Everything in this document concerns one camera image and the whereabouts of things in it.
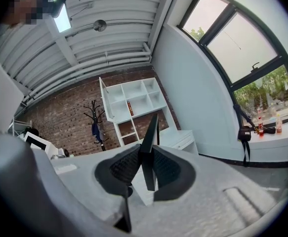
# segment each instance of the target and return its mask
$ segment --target window handle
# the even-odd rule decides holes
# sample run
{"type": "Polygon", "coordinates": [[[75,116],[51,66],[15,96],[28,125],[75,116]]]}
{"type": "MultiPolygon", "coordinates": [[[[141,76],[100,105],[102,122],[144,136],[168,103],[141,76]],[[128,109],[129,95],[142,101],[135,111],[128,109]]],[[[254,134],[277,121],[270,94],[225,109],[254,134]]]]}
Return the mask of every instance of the window handle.
{"type": "Polygon", "coordinates": [[[254,67],[254,66],[257,65],[258,63],[259,63],[259,62],[257,62],[257,63],[255,63],[255,64],[252,65],[252,71],[254,71],[255,69],[258,68],[258,67],[254,67]]]}

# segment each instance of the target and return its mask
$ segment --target drawer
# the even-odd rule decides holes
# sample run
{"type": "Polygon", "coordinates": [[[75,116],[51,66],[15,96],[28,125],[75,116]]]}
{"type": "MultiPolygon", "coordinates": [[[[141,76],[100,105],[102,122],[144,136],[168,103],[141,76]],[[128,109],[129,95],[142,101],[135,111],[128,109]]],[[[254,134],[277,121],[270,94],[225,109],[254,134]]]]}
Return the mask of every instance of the drawer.
{"type": "Polygon", "coordinates": [[[173,146],[173,148],[181,150],[181,149],[185,148],[186,146],[188,146],[193,141],[194,141],[194,139],[193,139],[192,135],[189,134],[188,136],[184,137],[180,142],[175,144],[173,146]]]}

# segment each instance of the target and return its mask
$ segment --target brick wall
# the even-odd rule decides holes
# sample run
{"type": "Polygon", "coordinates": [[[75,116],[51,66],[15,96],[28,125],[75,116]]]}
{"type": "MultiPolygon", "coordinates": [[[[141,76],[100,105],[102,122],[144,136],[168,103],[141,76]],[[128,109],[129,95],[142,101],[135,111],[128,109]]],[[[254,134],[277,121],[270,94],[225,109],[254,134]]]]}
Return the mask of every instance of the brick wall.
{"type": "MultiPolygon", "coordinates": [[[[177,118],[173,112],[172,106],[166,97],[165,90],[162,87],[156,72],[152,67],[128,69],[118,72],[106,73],[101,75],[106,86],[112,86],[122,82],[155,77],[162,92],[167,100],[172,116],[178,129],[177,118]]],[[[67,149],[70,154],[85,155],[101,152],[101,146],[94,144],[95,138],[91,132],[91,119],[84,115],[91,115],[91,111],[83,106],[91,106],[91,101],[96,100],[97,113],[104,110],[101,99],[101,90],[99,77],[88,78],[76,84],[61,89],[52,95],[44,98],[29,110],[27,110],[18,120],[32,120],[33,127],[40,132],[40,137],[50,141],[57,148],[67,149]]],[[[162,111],[158,111],[160,118],[160,130],[167,128],[167,123],[162,111]]],[[[140,138],[146,133],[152,114],[145,115],[134,120],[136,130],[140,138]]],[[[114,125],[106,120],[105,114],[102,116],[100,129],[104,131],[104,142],[106,149],[113,149],[120,146],[114,125]]],[[[123,133],[128,133],[130,129],[127,124],[120,126],[123,133]]]]}

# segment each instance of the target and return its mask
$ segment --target skylight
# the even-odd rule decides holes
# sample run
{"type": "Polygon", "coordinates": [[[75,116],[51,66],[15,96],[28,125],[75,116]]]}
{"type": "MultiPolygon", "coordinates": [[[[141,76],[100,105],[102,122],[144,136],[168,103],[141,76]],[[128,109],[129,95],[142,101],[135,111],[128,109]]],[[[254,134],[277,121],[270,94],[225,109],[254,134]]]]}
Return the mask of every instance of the skylight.
{"type": "Polygon", "coordinates": [[[63,5],[59,16],[57,18],[54,18],[54,21],[60,33],[71,28],[65,5],[63,5]]]}

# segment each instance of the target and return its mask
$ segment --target gray floor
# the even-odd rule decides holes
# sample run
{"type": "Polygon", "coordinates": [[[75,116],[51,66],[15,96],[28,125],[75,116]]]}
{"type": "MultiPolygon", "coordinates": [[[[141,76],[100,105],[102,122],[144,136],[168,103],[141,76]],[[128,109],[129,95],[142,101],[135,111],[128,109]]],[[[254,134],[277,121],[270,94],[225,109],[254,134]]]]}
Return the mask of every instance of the gray floor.
{"type": "Polygon", "coordinates": [[[230,166],[267,190],[276,201],[280,201],[288,196],[288,168],[230,166]]]}

